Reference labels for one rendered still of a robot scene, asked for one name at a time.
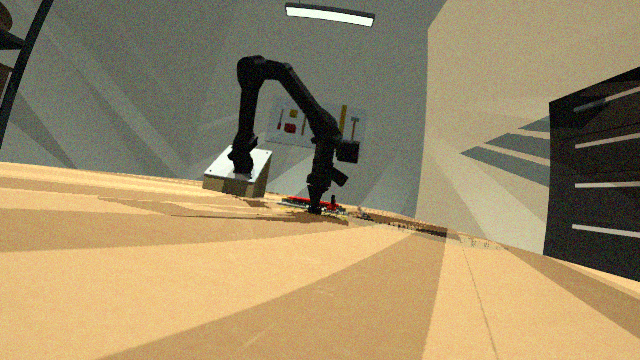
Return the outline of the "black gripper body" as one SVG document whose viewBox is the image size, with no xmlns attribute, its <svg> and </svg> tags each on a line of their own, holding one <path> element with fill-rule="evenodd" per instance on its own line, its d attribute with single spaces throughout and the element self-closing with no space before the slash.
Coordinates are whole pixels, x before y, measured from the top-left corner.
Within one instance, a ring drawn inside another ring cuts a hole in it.
<svg viewBox="0 0 640 360">
<path fill-rule="evenodd" d="M 330 158 L 315 156 L 313 159 L 312 171 L 307 175 L 306 183 L 323 188 L 331 187 L 332 179 L 326 174 L 330 166 L 332 166 L 332 163 L 333 160 Z"/>
</svg>

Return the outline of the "black tyre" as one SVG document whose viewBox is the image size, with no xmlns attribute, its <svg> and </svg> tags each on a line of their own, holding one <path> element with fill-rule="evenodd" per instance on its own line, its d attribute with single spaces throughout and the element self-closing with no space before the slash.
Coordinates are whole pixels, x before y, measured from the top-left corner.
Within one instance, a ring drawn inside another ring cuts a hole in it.
<svg viewBox="0 0 640 360">
<path fill-rule="evenodd" d="M 321 211 L 322 211 L 322 208 L 319 208 L 319 207 L 317 207 L 316 211 L 312 211 L 312 207 L 311 206 L 308 207 L 308 213 L 310 213 L 310 214 L 321 215 Z"/>
</svg>

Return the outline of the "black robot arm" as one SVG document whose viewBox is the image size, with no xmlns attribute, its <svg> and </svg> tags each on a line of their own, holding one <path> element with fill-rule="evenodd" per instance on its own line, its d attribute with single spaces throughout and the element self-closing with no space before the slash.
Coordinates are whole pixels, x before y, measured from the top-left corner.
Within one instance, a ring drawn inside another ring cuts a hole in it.
<svg viewBox="0 0 640 360">
<path fill-rule="evenodd" d="M 253 132 L 258 91 L 264 80 L 271 79 L 281 82 L 307 118 L 314 135 L 310 140 L 316 144 L 314 157 L 333 160 L 336 149 L 337 160 L 358 163 L 360 142 L 342 140 L 337 120 L 318 105 L 289 63 L 266 60 L 261 55 L 243 57 L 237 63 L 237 76 L 242 89 L 239 129 L 232 151 L 227 154 L 229 160 L 233 161 L 233 172 L 249 174 L 254 166 L 250 152 L 258 145 L 258 136 L 254 136 Z"/>
</svg>

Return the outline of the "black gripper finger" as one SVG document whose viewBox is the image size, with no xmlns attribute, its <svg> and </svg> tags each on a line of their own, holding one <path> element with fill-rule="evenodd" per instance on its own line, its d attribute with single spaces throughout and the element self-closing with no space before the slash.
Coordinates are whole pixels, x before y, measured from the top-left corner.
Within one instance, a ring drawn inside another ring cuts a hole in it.
<svg viewBox="0 0 640 360">
<path fill-rule="evenodd" d="M 312 211 L 316 211 L 319 205 L 322 194 L 329 190 L 329 188 L 323 188 L 318 186 L 307 185 Z"/>
</svg>

